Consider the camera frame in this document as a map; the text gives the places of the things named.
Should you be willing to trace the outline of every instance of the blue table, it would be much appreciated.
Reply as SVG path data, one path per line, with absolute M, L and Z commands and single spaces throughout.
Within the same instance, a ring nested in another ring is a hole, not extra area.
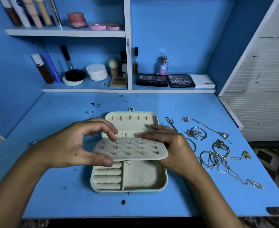
M 104 117 L 111 111 L 152 111 L 161 125 L 165 117 L 174 120 L 175 127 L 184 133 L 199 126 L 194 121 L 184 123 L 182 117 L 192 117 L 219 132 L 230 134 L 225 142 L 232 157 L 247 150 L 252 159 L 228 160 L 243 180 L 261 183 L 264 189 L 243 185 L 235 178 L 209 171 L 215 184 L 238 216 L 268 216 L 266 207 L 279 206 L 279 189 L 268 175 L 233 120 L 214 94 L 122 94 L 117 93 L 44 93 L 8 138 L 0 146 L 0 180 L 32 140 L 42 139 L 72 122 Z M 91 102 L 100 103 L 92 108 Z M 94 111 L 88 115 L 85 111 Z M 206 129 L 204 141 L 194 140 L 197 152 L 211 150 L 221 137 Z M 91 150 L 100 138 L 85 136 L 84 149 Z M 180 176 L 168 172 L 168 185 L 154 193 L 96 193 L 90 187 L 92 167 L 78 166 L 50 169 L 38 182 L 29 201 L 24 218 L 75 217 L 134 217 L 134 216 L 196 216 L 199 214 L 191 192 Z

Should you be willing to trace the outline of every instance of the purple pen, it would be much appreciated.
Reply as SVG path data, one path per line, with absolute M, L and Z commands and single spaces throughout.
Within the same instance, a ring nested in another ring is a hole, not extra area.
M 45 58 L 47 64 L 49 65 L 50 69 L 52 70 L 52 72 L 53 72 L 53 74 L 54 74 L 54 76 L 55 76 L 57 82 L 58 82 L 58 83 L 61 83 L 60 77 L 58 76 L 58 73 L 57 73 L 57 71 L 56 71 L 56 69 L 55 69 L 55 66 L 54 66 L 52 60 L 50 59 L 49 54 L 48 54 L 46 51 L 43 52 L 43 54 L 44 54 L 44 58 Z

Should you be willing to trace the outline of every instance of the pink and purple perfume bottle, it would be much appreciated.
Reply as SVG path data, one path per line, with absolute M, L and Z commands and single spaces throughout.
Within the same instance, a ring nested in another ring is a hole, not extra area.
M 167 75 L 168 70 L 168 62 L 167 62 L 167 56 L 162 56 L 162 61 L 159 63 L 159 75 Z

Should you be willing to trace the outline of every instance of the fingernail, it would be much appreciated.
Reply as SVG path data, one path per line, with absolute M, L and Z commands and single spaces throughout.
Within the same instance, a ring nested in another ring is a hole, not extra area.
M 104 160 L 104 166 L 111 167 L 113 165 L 113 159 L 110 157 L 106 157 Z

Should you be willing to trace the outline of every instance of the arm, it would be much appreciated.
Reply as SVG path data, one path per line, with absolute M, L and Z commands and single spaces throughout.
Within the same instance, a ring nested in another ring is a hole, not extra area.
M 209 174 L 197 160 L 184 135 L 176 133 L 168 126 L 152 124 L 151 127 L 155 130 L 142 137 L 169 144 L 168 157 L 159 162 L 186 179 L 207 227 L 243 228 Z
M 97 136 L 95 132 L 99 130 L 116 141 L 118 130 L 110 122 L 96 118 L 75 122 L 29 148 L 0 182 L 0 228 L 18 226 L 37 182 L 48 169 L 77 165 L 111 167 L 111 157 L 82 149 L 83 136 Z

